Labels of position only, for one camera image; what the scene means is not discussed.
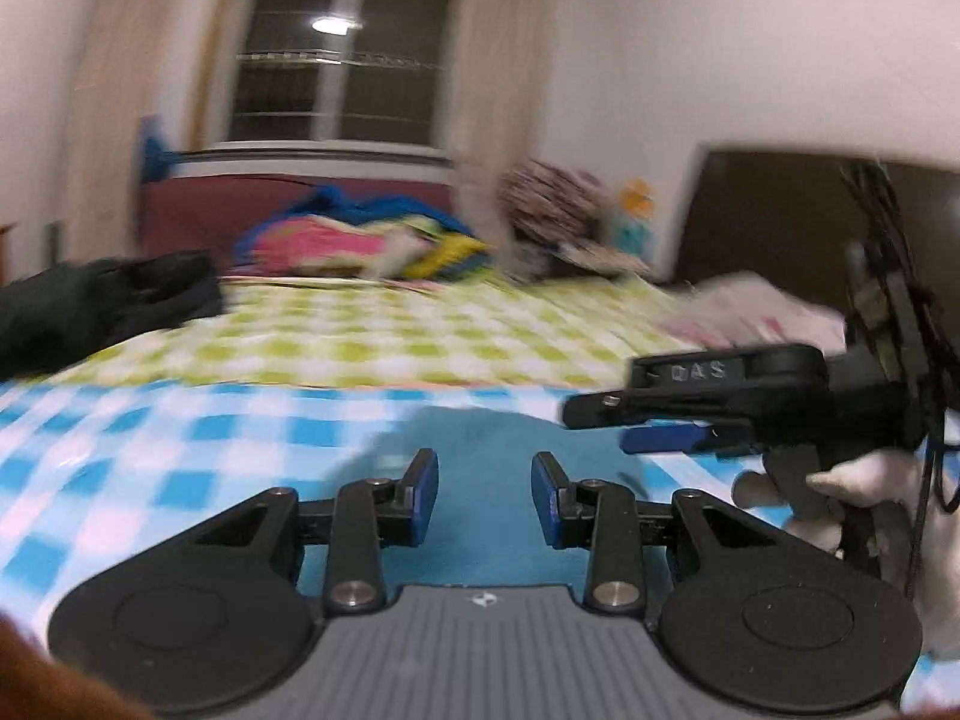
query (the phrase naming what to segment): bed headboard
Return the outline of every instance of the bed headboard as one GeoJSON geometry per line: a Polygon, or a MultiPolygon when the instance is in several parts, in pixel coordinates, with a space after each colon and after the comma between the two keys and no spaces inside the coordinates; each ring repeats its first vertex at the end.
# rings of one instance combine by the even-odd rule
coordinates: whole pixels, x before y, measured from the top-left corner
{"type": "Polygon", "coordinates": [[[421,181],[309,178],[296,175],[205,175],[170,178],[142,189],[139,249],[143,257],[208,250],[223,271],[233,247],[257,224],[304,199],[315,186],[339,187],[363,202],[383,194],[406,194],[453,212],[449,186],[421,181]]]}
{"type": "MultiPolygon", "coordinates": [[[[845,250],[867,231],[840,181],[842,156],[712,151],[690,204],[674,278],[755,271],[798,298],[848,309],[845,250]]],[[[960,173],[888,163],[920,278],[960,333],[960,173]]]]}

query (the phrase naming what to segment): gray ribbed plate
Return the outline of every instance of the gray ribbed plate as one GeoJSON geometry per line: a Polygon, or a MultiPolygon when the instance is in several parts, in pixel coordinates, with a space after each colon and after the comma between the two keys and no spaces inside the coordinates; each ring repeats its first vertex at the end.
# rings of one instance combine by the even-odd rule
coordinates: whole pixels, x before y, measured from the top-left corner
{"type": "MultiPolygon", "coordinates": [[[[848,718],[890,717],[889,704],[848,718]]],[[[681,679],[645,627],[587,613],[563,586],[407,587],[340,618],[306,663],[229,720],[733,720],[681,679]]]]}

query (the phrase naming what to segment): window frame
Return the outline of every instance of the window frame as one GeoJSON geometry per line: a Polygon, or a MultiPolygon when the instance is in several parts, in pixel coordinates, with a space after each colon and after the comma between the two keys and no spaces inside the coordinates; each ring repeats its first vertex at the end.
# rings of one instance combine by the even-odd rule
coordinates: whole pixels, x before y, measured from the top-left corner
{"type": "MultiPolygon", "coordinates": [[[[421,146],[414,143],[387,143],[378,141],[350,141],[329,137],[339,116],[342,115],[344,93],[347,89],[349,66],[341,64],[328,67],[325,73],[317,74],[318,90],[314,103],[314,119],[310,140],[263,140],[230,141],[230,120],[232,119],[234,98],[236,96],[240,61],[247,31],[250,28],[256,0],[229,0],[227,13],[224,14],[224,32],[218,49],[218,70],[214,74],[210,90],[211,105],[208,120],[205,123],[205,148],[208,151],[236,151],[237,149],[296,149],[297,151],[326,151],[343,153],[383,153],[390,155],[409,155],[413,157],[445,158],[449,151],[449,97],[450,76],[453,60],[455,0],[451,0],[448,9],[445,32],[443,33],[442,69],[437,88],[434,118],[431,124],[433,146],[421,146]],[[333,111],[325,116],[325,111],[333,111]]],[[[363,0],[333,0],[330,11],[343,18],[358,20],[363,0]]],[[[353,31],[346,36],[323,36],[323,50],[347,53],[352,48],[353,31]]]]}

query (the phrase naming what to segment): black bag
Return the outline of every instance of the black bag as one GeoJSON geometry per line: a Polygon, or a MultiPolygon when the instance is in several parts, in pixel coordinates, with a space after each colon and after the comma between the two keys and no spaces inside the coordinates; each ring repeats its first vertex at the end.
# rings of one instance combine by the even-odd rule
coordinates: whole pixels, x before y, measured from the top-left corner
{"type": "Polygon", "coordinates": [[[57,265],[0,290],[0,381],[55,373],[127,338],[223,311],[205,252],[57,265]]]}

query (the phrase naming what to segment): checkered bedsheet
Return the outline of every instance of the checkered bedsheet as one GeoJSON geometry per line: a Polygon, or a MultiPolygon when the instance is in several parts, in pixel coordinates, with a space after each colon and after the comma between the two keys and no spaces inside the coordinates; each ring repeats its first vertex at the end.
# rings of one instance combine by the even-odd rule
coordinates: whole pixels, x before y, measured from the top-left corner
{"type": "MultiPolygon", "coordinates": [[[[264,488],[289,485],[304,498],[327,497],[347,479],[400,475],[424,437],[440,442],[438,509],[424,546],[384,553],[387,579],[396,583],[462,577],[469,584],[509,584],[522,577],[530,584],[575,584],[584,553],[542,545],[529,482],[523,483],[531,448],[554,451],[571,477],[592,469],[616,474],[661,501],[678,487],[728,499],[733,477],[758,465],[685,455],[627,458],[616,452],[616,431],[570,433],[552,424],[568,393],[539,386],[0,386],[0,608],[42,638],[62,596],[114,563],[264,488]],[[404,431],[406,443],[390,440],[404,431]],[[518,447],[523,457],[483,445],[501,432],[503,446],[518,447]],[[469,456],[477,445],[493,454],[469,456]],[[469,467],[458,469],[457,447],[464,447],[469,467]],[[518,481],[498,490],[501,477],[518,481]],[[510,514],[478,518],[462,508],[469,496],[482,507],[521,512],[529,533],[511,530],[509,522],[496,531],[492,523],[510,514]]],[[[763,514],[776,523],[784,517],[779,509],[763,514]]],[[[319,587],[322,560],[322,553],[308,557],[303,589],[311,589],[304,581],[319,587]]],[[[957,665],[924,660],[906,703],[960,703],[958,677],[957,665]]]]}
{"type": "Polygon", "coordinates": [[[656,327],[674,298],[638,278],[527,288],[491,279],[438,293],[296,283],[226,285],[222,317],[131,338],[50,381],[605,389],[631,357],[693,348],[656,327]]]}

